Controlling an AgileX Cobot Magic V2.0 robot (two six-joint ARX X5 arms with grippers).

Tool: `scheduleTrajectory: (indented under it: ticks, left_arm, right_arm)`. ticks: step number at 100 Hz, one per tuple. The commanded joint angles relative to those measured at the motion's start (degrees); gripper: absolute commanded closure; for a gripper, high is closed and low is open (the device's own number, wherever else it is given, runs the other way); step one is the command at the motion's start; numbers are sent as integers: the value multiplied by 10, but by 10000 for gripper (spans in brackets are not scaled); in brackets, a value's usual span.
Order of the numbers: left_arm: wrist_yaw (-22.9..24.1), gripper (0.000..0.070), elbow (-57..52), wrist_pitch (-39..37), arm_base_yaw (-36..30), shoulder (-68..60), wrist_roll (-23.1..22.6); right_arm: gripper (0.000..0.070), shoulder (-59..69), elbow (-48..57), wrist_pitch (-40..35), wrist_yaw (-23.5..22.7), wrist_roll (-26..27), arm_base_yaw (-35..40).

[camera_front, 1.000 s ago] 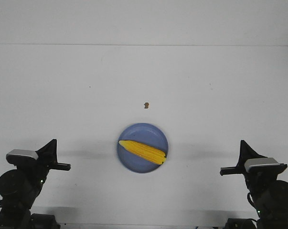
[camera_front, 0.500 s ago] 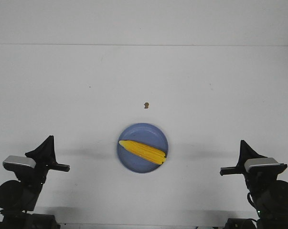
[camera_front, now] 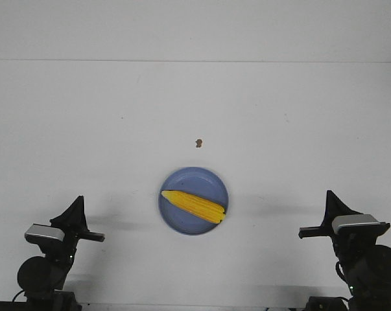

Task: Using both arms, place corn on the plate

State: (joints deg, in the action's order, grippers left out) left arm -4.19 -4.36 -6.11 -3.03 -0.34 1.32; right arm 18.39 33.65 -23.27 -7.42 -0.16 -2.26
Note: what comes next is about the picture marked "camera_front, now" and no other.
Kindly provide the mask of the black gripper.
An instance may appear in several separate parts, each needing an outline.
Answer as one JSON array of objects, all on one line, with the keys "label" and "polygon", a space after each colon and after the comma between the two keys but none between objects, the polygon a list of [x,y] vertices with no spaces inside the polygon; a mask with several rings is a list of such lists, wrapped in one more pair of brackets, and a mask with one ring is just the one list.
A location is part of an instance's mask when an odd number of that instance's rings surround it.
[{"label": "black gripper", "polygon": [[104,242],[105,240],[103,233],[89,231],[83,196],[78,196],[61,215],[50,219],[50,223],[52,227],[67,231],[63,239],[64,249],[76,249],[79,240],[94,242]]},{"label": "black gripper", "polygon": [[337,216],[361,214],[360,212],[350,209],[332,190],[326,192],[326,207],[321,226],[318,227],[301,227],[298,236],[300,239],[313,237],[331,237],[332,221]]}]

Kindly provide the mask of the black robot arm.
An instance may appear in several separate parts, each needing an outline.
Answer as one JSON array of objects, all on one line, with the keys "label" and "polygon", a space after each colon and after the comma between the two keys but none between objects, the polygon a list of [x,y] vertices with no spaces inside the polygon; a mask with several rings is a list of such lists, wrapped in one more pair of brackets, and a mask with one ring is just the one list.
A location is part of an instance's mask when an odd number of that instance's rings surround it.
[{"label": "black robot arm", "polygon": [[322,223],[300,228],[298,236],[331,239],[338,259],[335,271],[351,296],[311,296],[305,309],[391,310],[391,248],[377,243],[389,229],[390,223],[350,209],[328,190]]},{"label": "black robot arm", "polygon": [[104,234],[88,229],[84,197],[78,196],[49,225],[32,224],[24,234],[43,253],[27,259],[19,268],[17,282],[31,310],[82,310],[73,292],[63,287],[71,270],[79,240],[103,242]]}]

